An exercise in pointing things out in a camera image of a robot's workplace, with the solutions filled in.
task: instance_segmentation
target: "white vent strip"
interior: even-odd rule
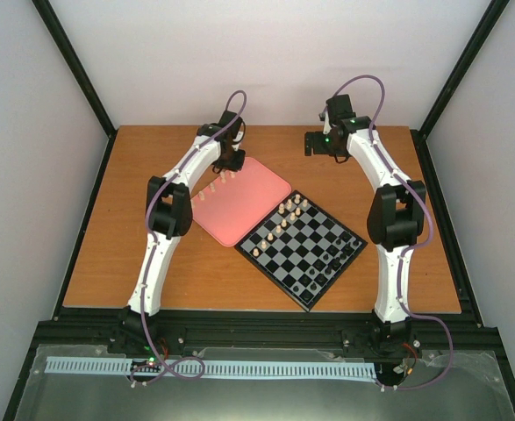
[[[130,375],[134,362],[142,360],[85,357],[47,357],[45,373],[72,375]],[[355,362],[271,362],[271,361],[215,361],[205,360],[204,379],[245,380],[351,380],[372,382],[376,378],[374,364]],[[201,366],[187,360],[175,366],[181,375],[197,375]],[[139,371],[155,376],[158,367]]]

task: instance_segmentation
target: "gray floor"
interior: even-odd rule
[[[20,405],[24,420],[505,420],[515,419],[497,363],[489,354],[456,353],[442,382],[414,392],[380,392],[370,383],[173,378],[131,389],[124,376],[45,375],[47,355],[91,356],[93,347],[42,348]],[[270,360],[266,351],[261,351]],[[275,351],[286,360],[294,353]],[[237,352],[236,359],[243,353]],[[256,360],[260,352],[246,353]],[[297,353],[297,360],[305,358]],[[446,356],[425,352],[404,385],[433,378]],[[318,353],[309,353],[318,360]]]

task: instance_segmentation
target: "gray wall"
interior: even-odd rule
[[[429,138],[485,324],[515,374],[515,2]]]
[[[0,419],[52,316],[105,144],[31,1],[0,2]]]
[[[489,0],[53,0],[116,125],[198,125],[236,89],[249,125],[316,125],[378,75],[380,124],[419,127]],[[349,92],[373,113],[372,81]]]

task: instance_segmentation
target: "pink tray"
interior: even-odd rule
[[[267,216],[290,192],[290,185],[253,158],[237,173],[225,172],[191,200],[193,218],[222,246],[231,247]]]

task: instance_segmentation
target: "black metal frame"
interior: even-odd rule
[[[62,307],[63,298],[79,254],[97,192],[103,180],[111,149],[116,140],[117,131],[114,129],[82,64],[70,45],[52,6],[48,0],[33,0],[33,3],[80,84],[84,95],[88,98],[91,108],[109,137],[109,141],[72,252],[53,319],[40,322],[37,327],[4,419],[15,417],[38,345],[112,344],[111,346],[116,347],[125,346],[125,344],[110,341],[110,339],[115,339],[116,336],[115,326],[118,320],[118,310]],[[454,338],[455,349],[489,350],[495,353],[515,410],[515,380],[511,366],[506,357],[498,330],[483,327],[476,298],[469,282],[447,212],[447,206],[434,171],[431,155],[426,145],[426,139],[431,130],[507,4],[508,0],[492,0],[490,2],[487,11],[483,14],[479,25],[448,77],[421,129],[418,131],[411,130],[411,137],[418,155],[419,165],[423,171],[427,191],[433,203],[440,237],[461,304],[461,314],[439,315],[439,317],[447,323]],[[368,349],[362,349],[361,344],[356,343],[351,346],[344,344],[346,338],[352,338],[356,332],[363,330],[369,320],[370,315],[368,314],[161,310],[157,315],[156,323],[158,332],[162,332],[166,338],[171,353],[192,353],[194,350],[207,346],[295,347],[321,349],[346,357],[365,358],[365,360],[376,363],[385,362],[386,360],[383,357],[370,353]],[[446,336],[440,327],[434,323],[416,322],[413,335],[425,349],[447,349]],[[136,350],[130,348],[129,353],[136,354]]]

